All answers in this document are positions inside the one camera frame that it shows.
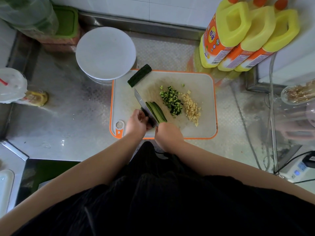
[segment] green container lid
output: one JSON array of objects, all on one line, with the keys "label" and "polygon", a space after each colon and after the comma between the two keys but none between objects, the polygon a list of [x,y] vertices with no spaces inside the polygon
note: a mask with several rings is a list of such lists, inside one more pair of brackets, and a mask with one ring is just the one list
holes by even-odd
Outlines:
[{"label": "green container lid", "polygon": [[79,28],[78,10],[73,7],[55,6],[53,9],[59,21],[59,28],[54,38],[71,39],[77,36]]}]

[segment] knife blade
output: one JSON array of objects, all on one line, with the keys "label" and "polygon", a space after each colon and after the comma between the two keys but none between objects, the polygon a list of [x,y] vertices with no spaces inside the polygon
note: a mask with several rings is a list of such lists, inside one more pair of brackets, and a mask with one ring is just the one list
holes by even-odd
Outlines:
[{"label": "knife blade", "polygon": [[138,93],[138,91],[136,89],[135,89],[135,97],[138,100],[138,102],[140,103],[141,107],[143,108],[144,113],[146,115],[148,115],[149,119],[152,120],[152,122],[153,122],[153,126],[152,127],[158,127],[158,122],[157,122],[156,118],[154,117],[153,113],[151,113],[151,111],[148,109],[146,103],[141,98],[140,94]]}]

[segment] person's left hand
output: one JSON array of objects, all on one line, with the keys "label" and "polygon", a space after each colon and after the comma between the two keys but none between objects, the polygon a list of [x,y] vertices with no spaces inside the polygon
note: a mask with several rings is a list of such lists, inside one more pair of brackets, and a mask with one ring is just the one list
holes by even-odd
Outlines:
[{"label": "person's left hand", "polygon": [[143,138],[147,130],[152,128],[151,124],[148,123],[148,120],[149,117],[146,117],[143,111],[136,109],[128,120],[126,135],[134,134]]}]

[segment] hand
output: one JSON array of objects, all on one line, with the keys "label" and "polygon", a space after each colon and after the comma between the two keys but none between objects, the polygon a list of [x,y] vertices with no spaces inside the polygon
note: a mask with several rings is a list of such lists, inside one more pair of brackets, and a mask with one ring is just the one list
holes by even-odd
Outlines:
[{"label": "hand", "polygon": [[148,120],[149,118],[146,117],[143,111],[136,109],[128,120],[126,135],[133,134],[142,139],[147,130],[152,128],[151,124],[148,123]]},{"label": "hand", "polygon": [[155,130],[155,141],[164,151],[174,153],[174,147],[184,143],[183,134],[172,123],[160,123]]}]

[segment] black shirt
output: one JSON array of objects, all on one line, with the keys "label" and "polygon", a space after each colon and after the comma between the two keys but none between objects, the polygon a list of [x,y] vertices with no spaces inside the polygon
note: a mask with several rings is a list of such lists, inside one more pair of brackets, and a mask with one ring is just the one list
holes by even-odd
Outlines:
[{"label": "black shirt", "polygon": [[314,235],[313,204],[232,177],[201,177],[166,156],[145,142],[109,186],[57,203],[13,235]]}]

